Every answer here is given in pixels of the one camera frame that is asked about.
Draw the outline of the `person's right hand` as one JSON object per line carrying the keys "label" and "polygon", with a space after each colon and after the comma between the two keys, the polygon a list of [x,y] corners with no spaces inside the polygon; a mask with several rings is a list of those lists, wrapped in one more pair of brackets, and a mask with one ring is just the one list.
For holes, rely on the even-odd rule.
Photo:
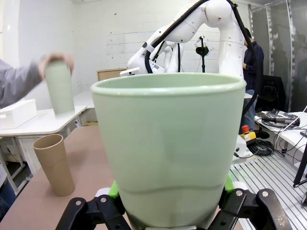
{"label": "person's right hand", "polygon": [[37,66],[39,70],[39,74],[42,80],[45,79],[45,69],[46,67],[53,61],[63,61],[68,66],[70,73],[72,74],[74,70],[74,59],[72,55],[69,54],[63,54],[61,52],[54,52],[48,55],[43,56]]}

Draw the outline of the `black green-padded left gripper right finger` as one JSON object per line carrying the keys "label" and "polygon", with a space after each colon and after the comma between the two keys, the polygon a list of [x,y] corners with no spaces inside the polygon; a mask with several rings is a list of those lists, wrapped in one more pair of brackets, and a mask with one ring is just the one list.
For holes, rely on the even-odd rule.
{"label": "black green-padded left gripper right finger", "polygon": [[256,194],[227,177],[219,201],[220,211],[211,223],[212,230],[233,230],[238,219],[248,219],[256,230],[290,230],[291,224],[276,193],[268,188]]}

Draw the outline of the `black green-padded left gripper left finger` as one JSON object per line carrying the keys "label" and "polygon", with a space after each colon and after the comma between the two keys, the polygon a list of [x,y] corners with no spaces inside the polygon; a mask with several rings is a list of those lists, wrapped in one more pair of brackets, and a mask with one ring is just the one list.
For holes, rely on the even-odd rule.
{"label": "black green-padded left gripper left finger", "polygon": [[108,230],[130,230],[124,213],[117,184],[113,182],[110,188],[99,189],[90,201],[81,197],[72,198],[56,229],[94,230],[97,225],[104,224]]}

